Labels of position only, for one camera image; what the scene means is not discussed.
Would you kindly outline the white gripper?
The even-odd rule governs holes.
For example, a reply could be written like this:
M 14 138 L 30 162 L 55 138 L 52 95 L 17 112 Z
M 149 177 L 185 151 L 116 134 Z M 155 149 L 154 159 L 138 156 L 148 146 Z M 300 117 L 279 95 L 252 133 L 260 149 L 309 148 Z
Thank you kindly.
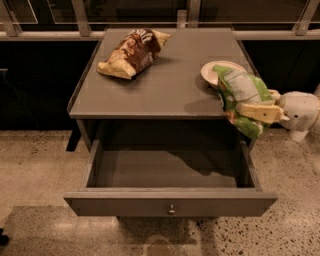
M 263 123 L 279 122 L 292 140 L 301 142 L 319 120 L 319 97 L 299 91 L 281 96 L 277 90 L 269 89 L 269 93 L 273 100 L 279 100 L 278 106 L 238 103 L 236 110 L 242 116 Z

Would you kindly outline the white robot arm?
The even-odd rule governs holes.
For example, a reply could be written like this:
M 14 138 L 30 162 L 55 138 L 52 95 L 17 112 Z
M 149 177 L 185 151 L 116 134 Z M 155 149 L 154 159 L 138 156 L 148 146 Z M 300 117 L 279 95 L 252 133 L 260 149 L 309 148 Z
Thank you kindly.
M 245 117 L 267 124 L 279 123 L 288 130 L 289 137 L 302 141 L 320 121 L 320 85 L 313 93 L 291 91 L 280 94 L 270 90 L 275 98 L 271 105 L 238 103 L 236 110 Z

